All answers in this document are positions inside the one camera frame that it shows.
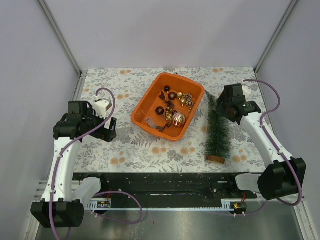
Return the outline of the small green christmas tree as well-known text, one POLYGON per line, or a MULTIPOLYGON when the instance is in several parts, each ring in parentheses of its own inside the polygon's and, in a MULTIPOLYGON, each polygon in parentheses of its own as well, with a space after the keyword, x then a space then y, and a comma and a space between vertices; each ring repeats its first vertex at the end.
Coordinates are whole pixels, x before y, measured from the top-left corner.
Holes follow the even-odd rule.
POLYGON ((210 163, 225 165, 230 157, 231 138, 227 120, 215 110, 217 99, 207 90, 208 115, 204 146, 205 160, 210 163))

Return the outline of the orange plastic bin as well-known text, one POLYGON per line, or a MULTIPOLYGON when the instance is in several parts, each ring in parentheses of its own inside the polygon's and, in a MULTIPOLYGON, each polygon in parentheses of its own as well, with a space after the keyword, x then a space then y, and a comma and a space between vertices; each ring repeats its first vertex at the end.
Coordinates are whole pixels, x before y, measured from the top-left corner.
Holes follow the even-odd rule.
POLYGON ((191 121, 196 114, 197 108, 204 96, 204 87, 181 75, 172 73, 161 73, 153 81, 149 89, 143 95, 142 99, 136 106, 131 115, 131 121, 145 132, 158 137, 169 140, 171 142, 179 141, 183 138, 191 121), (164 91, 165 86, 170 86, 170 91, 164 91), (168 94, 175 92, 177 97, 175 100, 169 100, 168 94), (181 98, 185 98, 184 94, 190 93, 194 105, 188 107, 182 105, 181 98), (164 114, 157 115, 156 108, 163 107, 164 114), (176 127, 172 124, 172 116, 175 113, 185 115, 185 124, 182 127, 176 127), (151 128, 145 121, 146 118, 152 118, 157 124, 156 128, 151 128))

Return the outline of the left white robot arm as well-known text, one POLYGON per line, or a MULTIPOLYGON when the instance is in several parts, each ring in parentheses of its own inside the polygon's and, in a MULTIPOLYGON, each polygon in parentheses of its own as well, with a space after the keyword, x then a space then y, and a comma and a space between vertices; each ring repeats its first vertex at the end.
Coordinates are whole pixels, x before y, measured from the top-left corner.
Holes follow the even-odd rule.
POLYGON ((67 113, 53 127, 54 156, 49 179, 39 202, 31 205, 30 212, 44 228, 79 227, 85 207, 95 195, 107 195, 109 186, 96 177, 81 181, 73 190, 73 174, 83 138, 91 136, 110 143, 117 136, 117 119, 108 110, 110 100, 69 101, 67 113))

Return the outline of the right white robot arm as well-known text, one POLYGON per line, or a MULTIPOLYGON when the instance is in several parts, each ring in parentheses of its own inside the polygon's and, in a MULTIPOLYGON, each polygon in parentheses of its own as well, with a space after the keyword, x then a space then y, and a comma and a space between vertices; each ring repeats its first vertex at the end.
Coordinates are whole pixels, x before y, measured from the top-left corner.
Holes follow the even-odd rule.
POLYGON ((239 198, 245 191, 259 193, 267 201, 297 195, 297 206, 303 197, 302 186, 306 173, 306 162, 295 158, 286 150, 265 123, 255 101, 248 101, 240 83, 224 86, 214 109, 229 121, 238 124, 250 137, 265 165, 262 174, 241 173, 228 184, 228 194, 239 198))

